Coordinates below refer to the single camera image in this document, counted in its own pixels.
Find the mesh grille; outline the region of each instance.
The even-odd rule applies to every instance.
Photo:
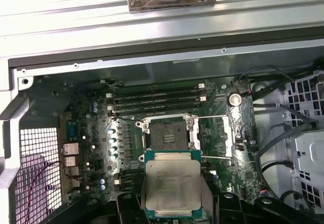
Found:
[[[324,116],[324,85],[317,84],[314,76],[306,80],[297,80],[290,84],[288,100],[290,108],[309,117]],[[292,126],[302,124],[301,119],[292,115]]]
[[[56,128],[20,130],[21,169],[15,188],[16,221],[24,224],[28,191],[34,177],[49,163],[59,160]],[[38,176],[32,189],[29,223],[39,223],[62,202],[60,167],[55,164]]]
[[[301,182],[301,186],[302,186],[302,192],[303,195],[312,203],[317,205],[318,207],[321,207],[321,201],[320,201],[320,192],[317,188]]]

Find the ram slot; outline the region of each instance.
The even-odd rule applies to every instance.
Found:
[[[131,109],[131,108],[146,108],[148,106],[164,106],[164,105],[178,105],[182,103],[188,102],[196,102],[200,101],[200,97],[193,96],[193,97],[180,97],[180,98],[172,98],[172,99],[163,99],[163,100],[148,100],[142,101],[138,103],[126,103],[126,104],[115,104],[114,108],[116,110],[122,109]]]
[[[117,96],[114,95],[112,100],[115,103],[122,103],[122,102],[128,102],[128,101],[141,101],[141,100],[147,100],[148,98],[154,98],[154,99],[168,99],[168,98],[175,98],[175,97],[188,97],[188,96],[198,96],[200,94],[206,93],[205,90],[199,89],[199,90],[186,90],[186,91],[173,91],[173,92],[150,92],[143,95],[130,95],[130,96]]]
[[[194,102],[184,104],[182,103],[180,107],[174,108],[174,106],[166,105],[163,107],[154,107],[154,108],[147,108],[144,110],[133,110],[133,111],[115,111],[114,114],[117,117],[123,116],[134,116],[134,115],[146,115],[146,114],[164,114],[164,113],[173,113],[176,111],[184,111],[184,110],[191,110],[201,108],[203,105],[201,102]]]

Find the metal bracket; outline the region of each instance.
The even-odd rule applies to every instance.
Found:
[[[186,122],[186,128],[190,136],[190,142],[188,142],[188,147],[195,150],[200,150],[200,140],[198,139],[197,136],[199,134],[199,118],[196,115],[184,113],[184,114],[147,117],[147,118],[143,118],[140,121],[137,121],[135,123],[135,126],[142,129],[143,135],[150,134],[151,121],[157,119],[166,119],[166,118],[183,118],[183,120],[185,120]],[[146,148],[144,137],[143,137],[143,147]]]
[[[19,91],[26,90],[30,88],[33,83],[34,83],[33,76],[18,78],[18,90]]]

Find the cable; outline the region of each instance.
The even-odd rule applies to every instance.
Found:
[[[303,124],[300,125],[296,128],[292,128],[289,131],[284,132],[283,134],[277,136],[275,139],[271,140],[268,144],[266,144],[256,155],[256,159],[255,159],[255,165],[256,165],[256,171],[259,174],[263,184],[265,185],[265,187],[268,189],[268,191],[276,198],[279,199],[279,197],[274,193],[274,191],[272,190],[272,188],[270,187],[270,185],[267,183],[265,177],[262,174],[262,168],[261,168],[261,157],[269,150],[271,149],[273,146],[275,146],[277,143],[279,143],[280,141],[282,141],[283,139],[290,137],[292,135],[295,135],[297,133],[300,133],[304,130],[307,130],[311,128],[310,124]]]
[[[268,135],[270,134],[270,132],[274,129],[274,128],[277,128],[277,127],[288,127],[288,125],[286,123],[280,123],[280,124],[275,124],[275,125],[272,125],[269,129],[269,131],[264,135],[261,143],[260,143],[260,148],[262,148],[262,146],[264,145],[264,142],[265,142],[265,139],[268,137]]]
[[[248,75],[249,73],[251,72],[254,72],[254,71],[257,71],[257,70],[260,70],[260,69],[263,69],[263,68],[272,68],[274,70],[277,70],[280,74],[282,74],[284,77],[286,77],[288,80],[290,81],[295,81],[294,78],[290,77],[287,73],[281,71],[279,68],[277,68],[276,66],[273,66],[273,65],[265,65],[265,66],[260,66],[260,67],[257,67],[257,68],[252,68],[252,69],[249,69],[248,71],[246,71],[244,74],[241,74],[239,77],[238,77],[238,81],[240,81],[244,76]]]
[[[294,169],[294,164],[291,161],[275,161],[275,162],[271,162],[268,165],[266,165],[265,167],[262,168],[262,172],[266,171],[267,169],[269,169],[272,166],[276,166],[276,165],[284,165],[288,168]]]
[[[27,199],[28,199],[28,202],[27,202],[27,213],[26,213],[26,217],[25,217],[25,224],[28,224],[29,223],[29,211],[30,211],[30,203],[31,203],[31,193],[32,193],[32,189],[34,187],[34,183],[35,181],[37,180],[37,178],[50,166],[53,166],[54,164],[56,163],[61,163],[63,165],[63,168],[64,168],[64,174],[68,177],[71,177],[70,175],[66,174],[65,173],[65,165],[63,162],[61,161],[55,161],[55,162],[52,162],[50,163],[49,165],[46,165],[44,168],[41,169],[41,171],[34,177],[34,179],[31,181],[30,183],[30,188],[28,190],[28,195],[27,195]]]
[[[299,119],[302,119],[305,123],[313,123],[316,122],[316,120],[305,116],[303,114],[301,114],[300,112],[291,109],[290,107],[286,106],[286,105],[282,105],[282,104],[275,104],[275,103],[269,103],[269,104],[253,104],[254,107],[282,107],[284,109],[286,109],[287,111],[289,111],[292,115],[296,116]]]
[[[281,197],[280,197],[280,200],[281,201],[285,201],[286,197],[290,194],[294,194],[294,195],[298,195],[301,199],[303,199],[307,205],[307,208],[309,209],[309,211],[312,213],[312,214],[315,214],[314,212],[314,209],[313,209],[313,206],[312,204],[308,201],[308,199],[303,196],[300,192],[297,192],[297,191],[294,191],[294,190],[288,190],[286,192],[284,192]]]

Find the metal frame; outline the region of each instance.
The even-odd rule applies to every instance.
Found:
[[[34,77],[43,76],[46,74],[58,74],[67,72],[77,72],[86,70],[95,70],[102,68],[113,68],[121,66],[139,65],[139,64],[153,64],[159,62],[173,61],[173,63],[182,62],[197,62],[208,58],[217,58],[224,56],[234,56],[242,54],[257,54],[271,51],[291,51],[300,48],[314,48],[323,46],[324,39],[301,41],[301,42],[289,42],[279,44],[267,44],[267,45],[255,45],[247,47],[233,47],[223,48],[217,50],[205,50],[196,52],[183,52],[164,55],[155,55],[147,57],[135,57],[135,58],[121,58],[112,60],[97,59],[94,62],[83,63],[83,61],[70,61],[69,65],[58,65],[51,67],[50,64],[39,68],[26,69],[24,67],[17,71],[17,77]]]
[[[203,42],[211,36],[324,24],[324,14],[318,12],[323,0],[217,0],[214,6],[143,13],[129,12],[127,0],[1,0],[0,4],[0,23],[6,27],[0,32],[0,57],[11,58],[183,39]]]

